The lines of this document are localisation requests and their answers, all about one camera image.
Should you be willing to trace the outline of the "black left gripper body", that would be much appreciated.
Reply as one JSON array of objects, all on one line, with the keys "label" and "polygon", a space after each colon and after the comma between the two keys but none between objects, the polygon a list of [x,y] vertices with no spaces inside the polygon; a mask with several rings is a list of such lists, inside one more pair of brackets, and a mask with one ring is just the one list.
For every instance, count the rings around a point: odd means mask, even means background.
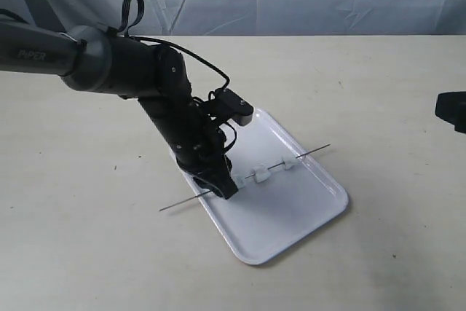
[{"label": "black left gripper body", "polygon": [[225,133],[199,107],[188,106],[184,112],[181,140],[175,143],[174,151],[179,165],[201,178],[221,171],[230,175]]}]

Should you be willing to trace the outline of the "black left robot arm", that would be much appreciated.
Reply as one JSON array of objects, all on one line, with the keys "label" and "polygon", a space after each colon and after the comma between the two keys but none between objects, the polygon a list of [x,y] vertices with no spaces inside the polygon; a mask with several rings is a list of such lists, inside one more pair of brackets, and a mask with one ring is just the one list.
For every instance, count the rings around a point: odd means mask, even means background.
[{"label": "black left robot arm", "polygon": [[237,193],[221,123],[192,95],[183,55],[170,46],[90,26],[59,34],[3,19],[1,70],[57,75],[72,90],[137,99],[183,171],[225,200]]}]

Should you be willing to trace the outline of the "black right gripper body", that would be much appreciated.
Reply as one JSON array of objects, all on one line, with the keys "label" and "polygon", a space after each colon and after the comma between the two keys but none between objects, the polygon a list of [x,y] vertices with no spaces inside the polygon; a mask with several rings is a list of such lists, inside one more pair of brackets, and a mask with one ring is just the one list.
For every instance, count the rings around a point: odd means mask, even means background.
[{"label": "black right gripper body", "polygon": [[439,119],[454,126],[458,133],[464,133],[466,92],[442,92],[438,95],[435,105],[435,115]]}]

